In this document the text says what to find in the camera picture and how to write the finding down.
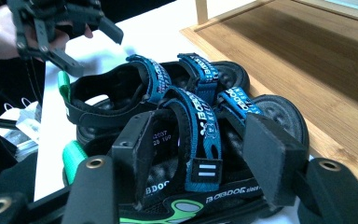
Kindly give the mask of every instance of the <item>wooden shelf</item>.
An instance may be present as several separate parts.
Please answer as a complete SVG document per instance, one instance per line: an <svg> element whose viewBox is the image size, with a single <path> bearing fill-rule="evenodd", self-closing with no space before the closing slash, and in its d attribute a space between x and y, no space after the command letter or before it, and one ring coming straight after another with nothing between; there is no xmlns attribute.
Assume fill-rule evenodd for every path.
<svg viewBox="0 0 358 224"><path fill-rule="evenodd" d="M211 61L241 64L253 96L292 101L306 119L311 154L358 178L358 20L296 1L256 2L181 33Z"/></svg>

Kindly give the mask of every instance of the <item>white table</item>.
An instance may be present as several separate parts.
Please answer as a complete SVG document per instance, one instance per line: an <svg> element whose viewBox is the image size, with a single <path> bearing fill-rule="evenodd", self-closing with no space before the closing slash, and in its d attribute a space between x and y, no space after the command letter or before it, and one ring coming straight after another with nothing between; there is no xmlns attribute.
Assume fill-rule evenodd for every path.
<svg viewBox="0 0 358 224"><path fill-rule="evenodd" d="M179 30L196 24L194 1L178 0L164 7L117 24L123 32L121 46L99 31L92 39L71 40L66 53L85 66L85 75L102 74L111 70L133 53L158 63L176 61L178 53L196 52L207 56L180 35ZM63 99L58 91L59 69L47 63L46 84L42 110L39 150L36 167L35 194L39 200L63 188L62 150L76 139L76 126L66 117ZM298 223L296 209L284 208L279 215L257 223Z"/></svg>

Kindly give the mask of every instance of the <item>blue velcro strap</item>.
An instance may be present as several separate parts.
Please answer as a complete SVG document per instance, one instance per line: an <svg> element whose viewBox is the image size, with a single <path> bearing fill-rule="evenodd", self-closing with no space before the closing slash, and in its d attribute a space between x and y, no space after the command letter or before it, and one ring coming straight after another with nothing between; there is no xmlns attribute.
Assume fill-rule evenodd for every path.
<svg viewBox="0 0 358 224"><path fill-rule="evenodd" d="M225 102L220 106L224 107L232 116L235 116L243 126L245 125L247 113L263 115L263 111L252 102L241 87L221 91L217 94L217 98L219 101Z"/></svg>
<svg viewBox="0 0 358 224"><path fill-rule="evenodd" d="M206 192L219 188L222 178L222 149L220 132L211 107L197 95L171 86L176 98L164 104L179 104L187 113L191 125L191 147L186 163L187 191Z"/></svg>
<svg viewBox="0 0 358 224"><path fill-rule="evenodd" d="M126 59L128 62L143 63L149 74L149 85L147 87L147 94L150 98L147 100L149 103L157 104L161 100L163 94L171 86L171 78L165 68L159 63L144 56L133 54Z"/></svg>
<svg viewBox="0 0 358 224"><path fill-rule="evenodd" d="M179 61L189 64L199 75L194 93L212 105L219 80L219 71L196 53L179 54L178 58Z"/></svg>

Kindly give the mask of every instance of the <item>green accent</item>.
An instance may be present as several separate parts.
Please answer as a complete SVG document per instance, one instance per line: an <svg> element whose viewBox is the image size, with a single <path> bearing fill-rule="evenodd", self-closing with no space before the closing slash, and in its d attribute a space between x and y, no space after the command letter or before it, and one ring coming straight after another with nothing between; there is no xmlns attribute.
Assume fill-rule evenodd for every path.
<svg viewBox="0 0 358 224"><path fill-rule="evenodd" d="M58 73L58 90L63 100L67 103L71 102L71 82L69 76L66 72L60 71Z"/></svg>
<svg viewBox="0 0 358 224"><path fill-rule="evenodd" d="M121 224L130 224L130 223L149 223L149 224L171 224L171 223L180 223L186 220L195 217L199 211L203 209L204 205L191 200L176 200L171 203L171 208L173 210L173 215L160 220L136 220L131 218L120 218ZM189 210L181 210L181 208L190 208Z"/></svg>
<svg viewBox="0 0 358 224"><path fill-rule="evenodd" d="M62 160L69 184L74 183L77 166L87 157L86 152L77 141L71 141L65 146L62 151Z"/></svg>

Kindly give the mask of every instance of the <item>human hand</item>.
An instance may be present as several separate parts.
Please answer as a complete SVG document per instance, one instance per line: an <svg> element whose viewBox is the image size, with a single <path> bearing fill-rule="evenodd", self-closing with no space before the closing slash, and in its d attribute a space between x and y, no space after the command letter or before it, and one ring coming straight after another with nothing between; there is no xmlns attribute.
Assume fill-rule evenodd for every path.
<svg viewBox="0 0 358 224"><path fill-rule="evenodd" d="M69 41L67 33L60 30L55 31L55 39L50 42L51 49L65 49L66 43ZM34 28L25 27L25 35L28 46L37 49L37 40ZM84 34L87 38L92 38L92 31L87 26ZM0 7L0 59L11 59L19 57L16 46L16 27L12 20L10 9L4 5Z"/></svg>

